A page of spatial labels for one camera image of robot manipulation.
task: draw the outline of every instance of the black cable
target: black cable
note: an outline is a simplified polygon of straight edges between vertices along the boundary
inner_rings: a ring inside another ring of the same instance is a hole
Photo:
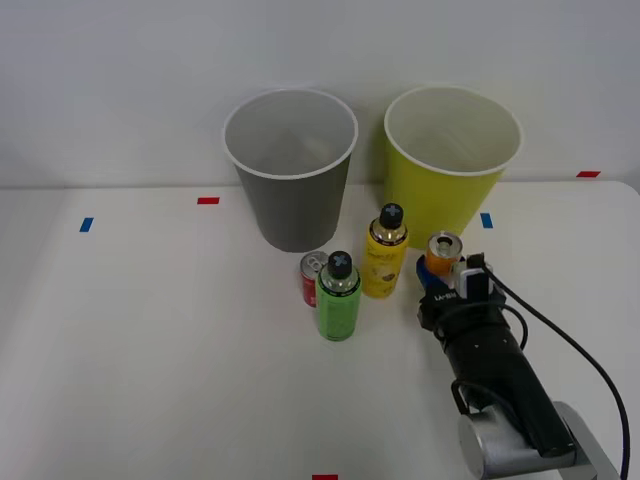
[[[460,305],[459,307],[456,308],[452,308],[451,310],[447,311],[444,315],[442,315],[440,318],[438,318],[437,323],[444,323],[445,320],[449,319],[450,317],[455,317],[457,316],[459,313],[463,312],[463,311],[467,311],[470,310],[472,308],[475,307],[496,307],[499,308],[501,310],[508,310],[509,312],[513,313],[515,315],[515,317],[520,321],[520,324],[522,325],[522,340],[520,340],[520,350],[524,350],[524,347],[527,345],[527,339],[529,338],[529,327],[527,326],[527,322],[525,321],[524,317],[522,316],[522,314],[516,310],[515,308],[513,308],[511,305],[506,305],[504,303],[501,302],[474,302],[474,303],[467,303],[465,305]],[[438,341],[442,341],[443,338],[441,337],[441,335],[438,334],[437,330],[434,330],[434,336],[436,337],[436,339]]]
[[[620,478],[621,480],[627,480],[627,476],[629,475],[629,462],[631,461],[631,431],[629,428],[629,417],[627,416],[627,410],[624,408],[624,402],[622,401],[620,392],[618,392],[618,389],[613,383],[613,380],[611,380],[609,374],[605,371],[604,368],[602,368],[602,366],[596,361],[596,359],[589,354],[589,352],[587,352],[580,346],[578,342],[576,342],[555,323],[538,312],[535,308],[533,308],[522,298],[520,298],[513,290],[502,283],[502,281],[498,277],[496,277],[484,263],[482,265],[482,270],[489,276],[491,280],[493,280],[496,285],[507,292],[511,298],[522,305],[531,315],[536,317],[547,327],[560,335],[564,341],[566,341],[569,345],[575,348],[578,353],[586,358],[587,361],[593,366],[593,368],[598,371],[604,382],[607,384],[607,386],[611,390],[611,393],[613,393],[613,398],[615,398],[616,405],[618,406],[618,411],[620,412],[620,423],[622,424],[622,466],[620,467]]]

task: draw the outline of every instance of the red can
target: red can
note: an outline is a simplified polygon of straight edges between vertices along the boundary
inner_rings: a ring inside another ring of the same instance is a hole
[[[300,260],[300,276],[302,277],[302,295],[310,307],[316,306],[316,278],[322,267],[329,261],[329,256],[321,251],[307,253]]]

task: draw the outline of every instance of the orange can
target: orange can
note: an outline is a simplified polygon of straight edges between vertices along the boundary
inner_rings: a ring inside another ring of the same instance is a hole
[[[451,272],[453,264],[460,260],[461,255],[462,240],[460,237],[442,230],[429,238],[425,266],[433,275],[446,277]]]

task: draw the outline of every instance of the black bottle cap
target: black bottle cap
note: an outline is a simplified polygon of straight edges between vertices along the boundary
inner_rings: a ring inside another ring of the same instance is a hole
[[[387,203],[380,211],[380,225],[389,230],[395,230],[402,225],[404,212],[397,203]]]
[[[351,271],[353,270],[353,265],[351,264],[351,255],[347,252],[343,252],[342,250],[338,250],[337,252],[333,252],[329,255],[329,264],[327,265],[329,269],[329,275],[337,280],[342,280],[351,275]]]

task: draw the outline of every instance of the bottle label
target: bottle label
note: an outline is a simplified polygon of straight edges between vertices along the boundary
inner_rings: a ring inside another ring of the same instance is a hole
[[[316,315],[320,334],[334,341],[349,338],[356,328],[358,307],[360,306],[360,282],[347,296],[331,295],[316,279]]]
[[[407,252],[408,235],[402,243],[380,243],[371,232],[367,235],[362,265],[362,290],[373,298],[385,298],[393,292]]]

